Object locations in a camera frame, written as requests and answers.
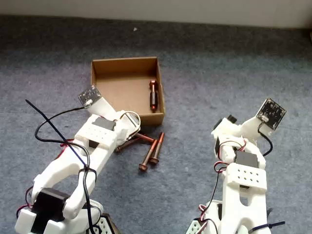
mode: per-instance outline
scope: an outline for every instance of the black wire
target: black wire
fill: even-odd
[[[28,200],[27,200],[27,195],[28,195],[28,193],[29,193],[29,191],[33,188],[34,186],[31,186],[30,188],[28,188],[27,190],[26,190],[26,192],[25,192],[25,201],[26,201],[26,204],[29,206],[29,202],[28,202]]]
[[[263,228],[272,228],[272,227],[276,227],[276,226],[280,226],[280,225],[284,225],[286,222],[285,221],[281,221],[281,222],[277,222],[277,223],[267,223],[267,224],[263,224],[263,225],[260,225],[260,226],[257,226],[257,227],[254,227],[252,229],[250,229],[248,231],[248,234],[251,234],[253,233],[254,231],[257,231],[257,230],[260,230],[260,229],[263,229]]]
[[[77,158],[82,162],[83,166],[86,167],[86,163],[81,159],[81,157],[77,154],[77,152],[72,147],[72,144],[67,141],[67,139],[59,132],[59,130],[54,126],[54,124],[50,121],[50,119],[41,111],[39,110],[34,104],[32,104],[29,100],[25,100],[32,108],[34,108],[42,117],[51,125],[51,127],[56,131],[56,133],[62,138],[62,143],[65,143],[69,146],[69,148],[74,152]]]
[[[210,201],[209,201],[209,204],[208,206],[202,211],[202,213],[205,213],[208,208],[210,207],[210,204],[212,203],[213,201],[213,198],[214,198],[214,195],[215,195],[215,190],[216,190],[216,186],[218,185],[218,180],[219,180],[219,174],[220,173],[217,173],[216,175],[216,180],[215,180],[215,184],[214,184],[214,190],[213,190],[213,193],[211,194],[211,198],[210,198]]]
[[[269,149],[267,152],[265,152],[265,153],[263,154],[263,156],[265,157],[266,155],[268,155],[269,153],[271,153],[271,151],[273,150],[273,144],[272,144],[272,142],[270,141],[270,139],[269,139],[266,135],[264,135],[262,132],[260,132],[260,128],[262,127],[263,123],[264,123],[264,122],[260,123],[260,125],[259,125],[259,127],[258,127],[258,133],[260,133],[260,135],[261,135],[263,138],[265,138],[265,139],[268,141],[268,143],[270,144],[270,149]]]
[[[214,224],[214,228],[215,228],[215,231],[216,231],[216,234],[218,234],[218,228],[216,227],[216,224],[215,222],[211,219],[211,218],[207,218],[207,219],[204,219],[203,222],[208,222],[208,221],[211,221],[213,224]]]
[[[99,212],[98,220],[97,220],[97,222],[95,223],[95,224],[97,224],[97,223],[100,221],[100,219],[101,219],[102,211],[101,211],[101,209],[100,209],[99,207],[97,207],[97,206],[91,206],[91,208],[96,208],[96,209],[98,210],[98,212]]]
[[[94,230],[93,230],[93,223],[92,223],[92,217],[91,217],[91,205],[90,205],[90,197],[89,197],[89,193],[88,193],[88,189],[87,189],[87,186],[86,186],[86,178],[87,178],[87,175],[88,175],[88,171],[89,171],[89,166],[90,166],[90,156],[89,156],[89,153],[87,151],[87,149],[79,144],[75,144],[75,143],[72,143],[72,142],[68,142],[67,139],[62,135],[62,133],[60,133],[60,131],[54,126],[54,124],[50,121],[50,119],[41,111],[39,110],[34,104],[32,104],[30,101],[28,100],[25,100],[32,108],[34,108],[39,114],[42,115],[42,117],[46,120],[46,122],[48,122],[51,127],[56,131],[56,133],[63,139],[63,141],[58,141],[58,140],[46,140],[46,139],[43,139],[43,141],[45,142],[56,142],[56,143],[64,143],[64,144],[67,144],[69,146],[69,148],[74,152],[74,154],[77,156],[77,158],[82,162],[83,166],[84,166],[84,169],[85,169],[85,172],[84,172],[84,176],[83,176],[83,189],[84,189],[84,194],[85,194],[85,197],[86,197],[86,203],[87,203],[87,213],[88,213],[88,221],[89,221],[89,227],[92,227],[90,229],[91,233],[92,234],[95,234]],[[44,123],[42,123],[36,130],[36,133],[38,133],[40,127],[43,125]],[[85,152],[87,154],[87,164],[81,159],[81,157],[77,154],[77,152],[75,151],[75,149],[72,147],[72,145],[75,145],[75,146],[78,146],[78,147],[81,147],[82,149],[84,148],[85,149]]]

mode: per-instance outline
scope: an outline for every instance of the black circuit board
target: black circuit board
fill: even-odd
[[[260,120],[263,120],[262,116],[267,117],[268,121],[265,122],[265,124],[268,125],[271,129],[275,130],[285,114],[286,110],[284,108],[282,108],[272,99],[268,98],[256,116]]]

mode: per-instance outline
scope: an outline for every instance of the electrical wire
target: electrical wire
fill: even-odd
[[[196,234],[200,234],[206,228],[206,226],[208,225],[209,221],[211,221],[214,224],[214,228],[215,228],[216,234],[218,234],[218,228],[217,228],[215,222],[211,218],[207,218],[207,219],[204,220],[205,223],[201,226],[201,228],[197,231]]]
[[[222,143],[219,145],[219,150],[218,150],[218,158],[219,158],[219,160],[222,160],[222,159],[220,158],[221,145],[223,145],[224,143],[227,143],[227,142],[234,142],[234,143],[238,144],[238,145],[240,146],[239,150],[240,150],[240,149],[243,149],[243,148],[246,146],[246,142],[245,142],[245,145],[241,145],[241,144],[239,144],[238,142],[233,141],[233,140],[227,140],[227,141],[222,142]]]
[[[252,229],[250,229],[248,231],[248,234],[251,234],[257,230],[260,230],[260,229],[263,229],[263,228],[272,228],[272,227],[276,227],[276,226],[280,226],[280,225],[284,225],[286,222],[285,221],[281,221],[281,222],[277,222],[277,223],[267,223],[267,224],[263,224],[263,225],[260,225],[260,226],[257,226],[257,227],[254,227]]]
[[[211,194],[210,201],[209,201],[208,205],[206,206],[206,208],[202,211],[202,213],[201,213],[201,215],[200,215],[201,221],[203,220],[203,217],[204,217],[204,215],[205,215],[205,212],[208,210],[208,208],[210,207],[210,205],[211,205],[211,203],[212,203],[212,201],[213,201],[213,198],[214,198],[214,195],[215,195],[215,190],[216,190],[216,187],[217,187],[217,185],[218,185],[219,174],[220,174],[220,172],[222,172],[221,170],[223,170],[224,168],[226,168],[226,167],[221,167],[221,168],[219,169],[219,172],[218,172],[217,175],[216,175],[215,184],[214,184],[214,190],[213,190],[213,192],[212,192],[212,194]]]
[[[270,149],[269,149],[267,152],[265,152],[265,153],[263,154],[263,156],[265,157],[266,155],[268,155],[269,153],[271,153],[271,151],[273,150],[273,143],[270,141],[270,139],[269,139],[266,135],[264,135],[262,132],[260,132],[260,128],[262,127],[263,124],[264,124],[263,121],[259,124],[259,126],[258,126],[258,133],[259,133],[263,138],[265,138],[265,139],[268,141],[268,143],[270,144]]]
[[[16,211],[16,218],[19,217],[20,211],[21,211],[23,208],[25,208],[25,207],[28,207],[28,205],[27,205],[27,204],[26,204],[26,205],[22,205],[22,206],[20,206],[20,207],[18,208],[18,210]]]
[[[34,104],[32,104],[30,101],[25,100],[32,108],[34,108],[39,114],[42,115],[42,117],[46,120],[44,123],[42,123],[41,125],[38,126],[38,128],[36,129],[35,132],[35,136],[38,140],[40,141],[44,141],[44,142],[55,142],[55,143],[62,143],[62,144],[66,144],[68,145],[68,147],[74,152],[74,154],[77,156],[77,158],[82,162],[83,166],[84,166],[84,176],[83,176],[83,189],[84,189],[84,194],[85,194],[85,198],[86,198],[86,203],[87,203],[87,213],[88,213],[88,222],[89,222],[89,227],[92,227],[90,229],[92,234],[95,234],[94,230],[93,230],[93,223],[92,223],[92,216],[91,216],[91,204],[90,204],[90,197],[89,197],[89,193],[88,193],[88,189],[87,189],[87,185],[86,185],[86,178],[88,175],[88,171],[90,170],[90,155],[88,150],[84,147],[81,146],[79,144],[73,143],[73,142],[68,142],[68,140],[62,135],[62,133],[55,127],[55,125],[50,121],[50,119],[59,116],[61,114],[73,111],[73,110],[69,110],[69,111],[64,111],[61,112],[55,116],[53,116],[52,118],[48,118],[41,110],[39,110]],[[60,140],[48,140],[48,139],[42,139],[40,137],[38,137],[38,131],[40,129],[40,127],[42,125],[44,125],[46,122],[48,122],[50,124],[50,126],[56,131],[56,133],[62,138],[63,141]],[[85,163],[82,158],[78,155],[78,153],[75,151],[75,149],[72,147],[72,145],[75,145],[77,147],[80,147],[83,149],[83,151],[85,151],[86,155],[87,155],[87,163]]]
[[[25,201],[26,201],[26,204],[27,204],[27,206],[29,207],[29,208],[31,208],[31,204],[28,202],[28,200],[27,200],[27,195],[28,195],[28,193],[30,192],[30,190],[32,190],[32,188],[33,188],[34,186],[31,186],[30,188],[28,188],[27,190],[26,190],[26,192],[25,192]]]
[[[216,169],[216,166],[219,165],[219,164],[225,164],[226,167],[229,165],[228,163],[226,162],[223,162],[223,161],[217,161],[214,163],[214,171],[217,172],[217,173],[221,173],[222,171],[225,171],[226,170],[226,167],[222,167],[220,168],[219,170]]]

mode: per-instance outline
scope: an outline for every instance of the bolt head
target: bolt head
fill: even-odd
[[[153,164],[157,164],[159,162],[159,159],[156,157],[152,157],[152,158],[150,158],[149,162],[151,162]]]
[[[143,172],[147,171],[147,169],[148,169],[148,167],[145,166],[145,165],[143,165],[143,164],[139,164],[139,165],[138,165],[138,168],[139,168],[141,171],[143,171]]]
[[[156,80],[151,80],[151,82],[150,82],[150,88],[152,88],[152,85],[154,85],[155,86],[155,90],[157,90],[158,89],[158,85],[157,85],[157,82],[156,82]]]

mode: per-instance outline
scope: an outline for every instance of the brown cardboard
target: brown cardboard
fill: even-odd
[[[152,79],[158,82],[158,109],[150,109]],[[135,111],[142,125],[159,125],[165,115],[165,100],[157,57],[93,60],[91,84],[116,110]]]

